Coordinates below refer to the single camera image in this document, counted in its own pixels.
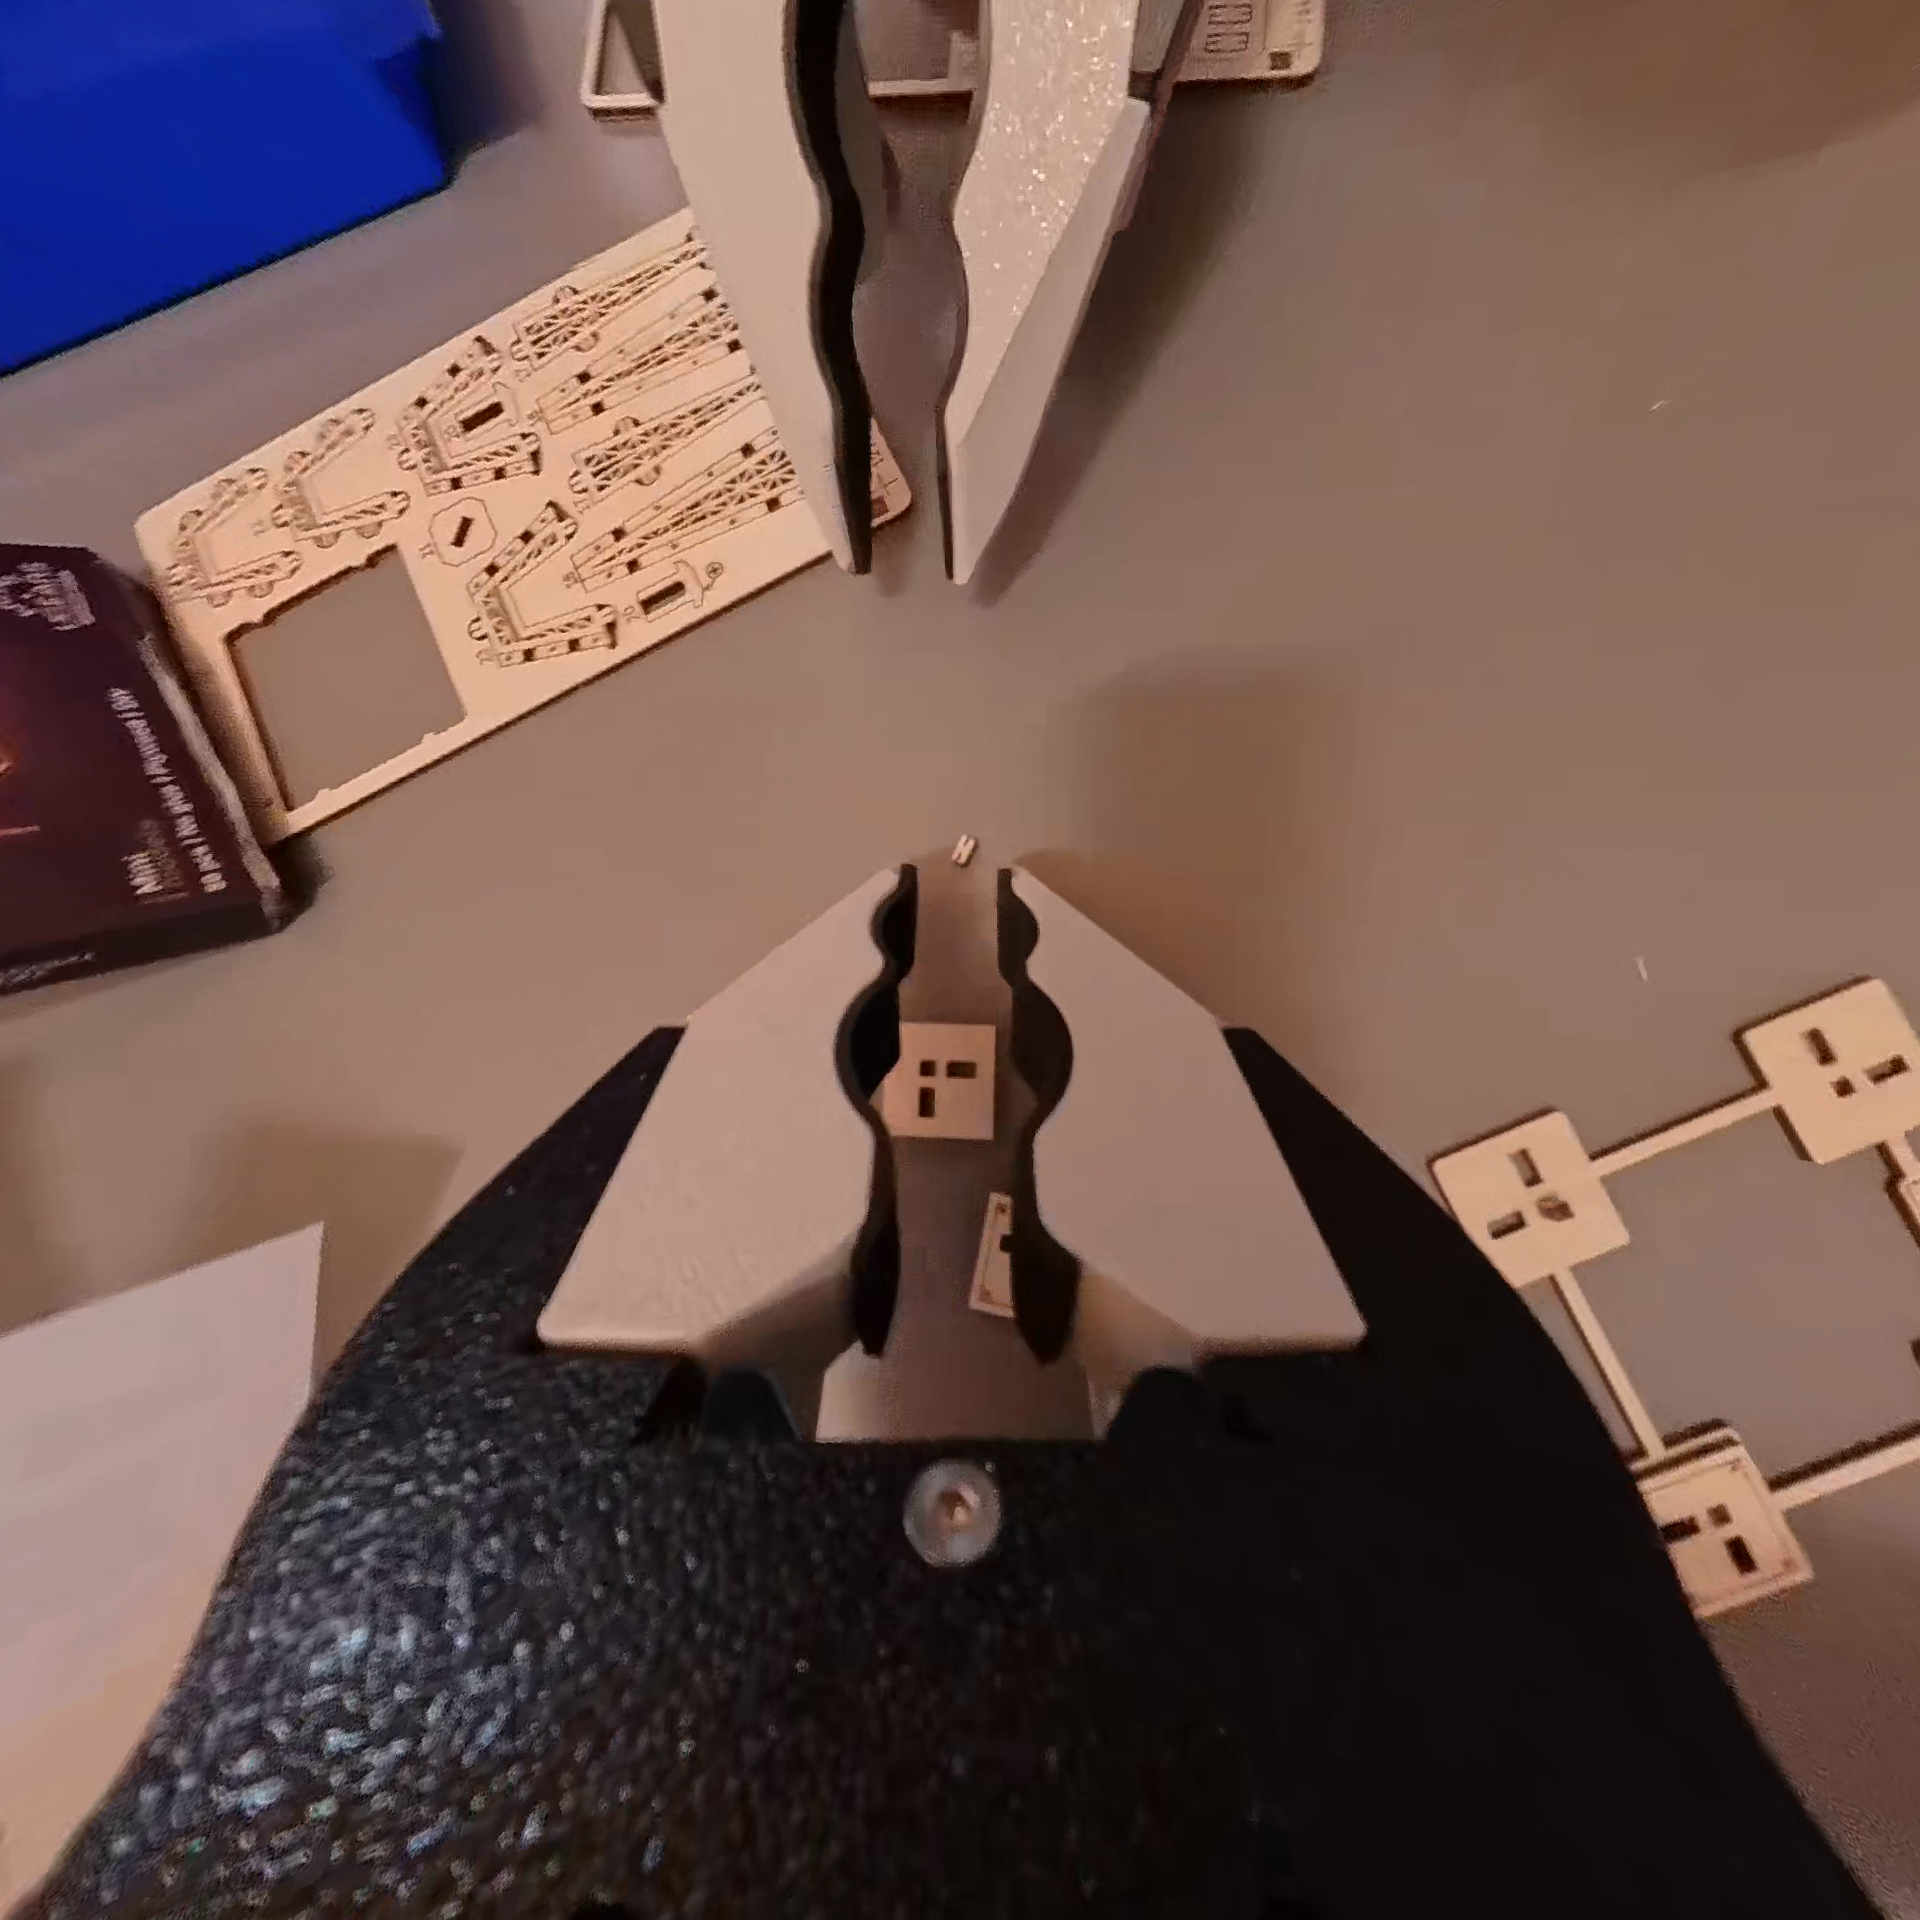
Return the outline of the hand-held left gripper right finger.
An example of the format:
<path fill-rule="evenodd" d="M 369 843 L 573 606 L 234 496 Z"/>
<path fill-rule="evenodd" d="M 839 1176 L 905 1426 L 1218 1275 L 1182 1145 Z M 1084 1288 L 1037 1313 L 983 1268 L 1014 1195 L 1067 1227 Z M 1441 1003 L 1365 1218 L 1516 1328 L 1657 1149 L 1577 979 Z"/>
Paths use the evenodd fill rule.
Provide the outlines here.
<path fill-rule="evenodd" d="M 1011 1297 L 1105 1437 L 1151 1372 L 1344 1357 L 1368 1321 L 1235 1045 L 1182 986 L 1026 868 L 997 873 L 1011 1065 Z"/>

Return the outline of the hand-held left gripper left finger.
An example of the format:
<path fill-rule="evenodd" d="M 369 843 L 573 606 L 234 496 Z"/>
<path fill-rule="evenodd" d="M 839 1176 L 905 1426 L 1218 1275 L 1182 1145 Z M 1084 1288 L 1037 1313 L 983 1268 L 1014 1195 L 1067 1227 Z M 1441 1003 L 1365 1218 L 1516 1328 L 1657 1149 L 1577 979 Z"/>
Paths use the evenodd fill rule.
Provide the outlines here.
<path fill-rule="evenodd" d="M 756 1379 L 799 1438 L 848 1348 L 890 1339 L 899 1165 L 876 1092 L 902 1056 L 916 865 L 881 868 L 709 997 L 537 1321 L 547 1348 Z"/>

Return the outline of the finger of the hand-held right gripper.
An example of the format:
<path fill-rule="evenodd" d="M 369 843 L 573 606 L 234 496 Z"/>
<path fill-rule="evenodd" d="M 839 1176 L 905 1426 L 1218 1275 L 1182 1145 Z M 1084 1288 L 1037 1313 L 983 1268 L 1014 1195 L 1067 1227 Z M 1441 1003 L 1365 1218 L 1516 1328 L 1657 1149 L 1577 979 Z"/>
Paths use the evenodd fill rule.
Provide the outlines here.
<path fill-rule="evenodd" d="M 1091 295 L 1132 222 L 1196 4 L 866 4 L 862 373 L 890 325 L 934 324 L 928 398 L 948 581 L 986 569 L 1044 439 Z M 876 69 L 916 36 L 974 28 L 964 158 L 928 213 L 902 183 Z"/>
<path fill-rule="evenodd" d="M 886 142 L 853 4 L 628 4 L 628 45 L 835 563 L 873 569 L 854 302 Z"/>

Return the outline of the small square wooden puzzle piece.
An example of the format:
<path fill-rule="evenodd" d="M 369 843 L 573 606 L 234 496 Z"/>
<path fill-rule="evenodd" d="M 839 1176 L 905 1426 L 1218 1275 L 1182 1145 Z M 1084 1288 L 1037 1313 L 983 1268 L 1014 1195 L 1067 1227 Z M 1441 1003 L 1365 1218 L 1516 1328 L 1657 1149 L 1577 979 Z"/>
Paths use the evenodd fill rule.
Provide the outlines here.
<path fill-rule="evenodd" d="M 997 1027 L 989 1023 L 902 1023 L 899 1066 L 880 1110 L 893 1139 L 989 1145 L 997 1134 Z"/>

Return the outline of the wooden puzzle sheet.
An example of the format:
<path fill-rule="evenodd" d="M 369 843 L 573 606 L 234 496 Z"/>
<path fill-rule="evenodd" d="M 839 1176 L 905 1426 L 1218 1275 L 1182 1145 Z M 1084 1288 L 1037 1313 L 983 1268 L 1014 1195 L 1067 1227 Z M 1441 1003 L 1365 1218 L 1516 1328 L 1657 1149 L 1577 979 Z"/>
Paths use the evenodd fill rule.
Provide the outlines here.
<path fill-rule="evenodd" d="M 857 40 L 873 103 L 968 103 L 978 74 L 977 4 L 857 4 Z M 1179 87 L 1296 87 L 1324 67 L 1326 4 L 1201 4 Z M 654 117 L 624 23 L 594 4 L 581 109 L 602 118 Z"/>

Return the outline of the wooden puzzle sheet tower parts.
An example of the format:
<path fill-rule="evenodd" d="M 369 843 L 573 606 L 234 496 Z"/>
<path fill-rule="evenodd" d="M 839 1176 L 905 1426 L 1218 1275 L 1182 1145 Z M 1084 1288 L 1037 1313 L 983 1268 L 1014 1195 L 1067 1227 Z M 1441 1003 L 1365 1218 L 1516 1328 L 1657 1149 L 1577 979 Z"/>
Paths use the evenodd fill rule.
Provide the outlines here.
<path fill-rule="evenodd" d="M 171 496 L 136 540 L 270 846 L 829 561 L 689 209 Z M 300 804 L 241 640 L 390 561 L 461 716 Z"/>

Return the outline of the blue plastic box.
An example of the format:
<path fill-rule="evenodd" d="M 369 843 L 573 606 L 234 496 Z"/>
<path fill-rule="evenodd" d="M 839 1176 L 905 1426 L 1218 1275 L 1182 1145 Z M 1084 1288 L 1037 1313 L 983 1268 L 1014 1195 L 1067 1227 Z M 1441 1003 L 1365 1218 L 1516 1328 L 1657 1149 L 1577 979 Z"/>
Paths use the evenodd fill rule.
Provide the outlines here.
<path fill-rule="evenodd" d="M 4 373 L 443 190 L 431 4 L 6 4 Z"/>

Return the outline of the white paper sheet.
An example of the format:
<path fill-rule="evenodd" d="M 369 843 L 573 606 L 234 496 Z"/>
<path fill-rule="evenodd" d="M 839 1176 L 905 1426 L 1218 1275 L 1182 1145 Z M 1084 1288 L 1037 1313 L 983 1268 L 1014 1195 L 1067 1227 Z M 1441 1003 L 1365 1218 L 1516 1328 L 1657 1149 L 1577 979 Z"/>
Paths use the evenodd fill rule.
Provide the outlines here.
<path fill-rule="evenodd" d="M 314 1386 L 313 1223 L 4 1336 L 4 1909 L 109 1795 Z"/>

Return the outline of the dark purple puzzle box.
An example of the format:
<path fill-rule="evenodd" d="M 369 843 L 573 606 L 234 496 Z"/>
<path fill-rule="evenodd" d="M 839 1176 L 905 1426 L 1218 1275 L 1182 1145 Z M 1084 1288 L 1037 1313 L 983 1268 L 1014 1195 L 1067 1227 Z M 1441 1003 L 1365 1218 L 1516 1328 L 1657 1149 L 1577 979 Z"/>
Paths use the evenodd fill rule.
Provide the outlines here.
<path fill-rule="evenodd" d="M 299 913 L 147 588 L 4 545 L 4 997 L 280 934 Z"/>

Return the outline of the wooden frame with square pieces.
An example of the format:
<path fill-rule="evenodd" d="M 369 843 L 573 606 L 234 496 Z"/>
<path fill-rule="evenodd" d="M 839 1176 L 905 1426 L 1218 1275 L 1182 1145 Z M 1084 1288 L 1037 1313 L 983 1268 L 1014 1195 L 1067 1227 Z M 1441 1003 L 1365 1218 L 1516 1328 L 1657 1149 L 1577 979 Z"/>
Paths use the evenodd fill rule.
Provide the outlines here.
<path fill-rule="evenodd" d="M 1516 1292 L 1562 1310 L 1625 1431 L 1625 1467 L 1702 1624 L 1814 1584 L 1791 1519 L 1917 1467 L 1917 1426 L 1767 1475 L 1729 1423 L 1664 1434 L 1581 1273 L 1631 1246 L 1616 1189 L 1767 1122 L 1814 1169 L 1872 1158 L 1917 1234 L 1917 1025 L 1883 979 L 1857 979 L 1737 1033 L 1749 1074 L 1729 1100 L 1589 1149 L 1562 1110 L 1526 1116 L 1431 1164 L 1443 1208 Z"/>

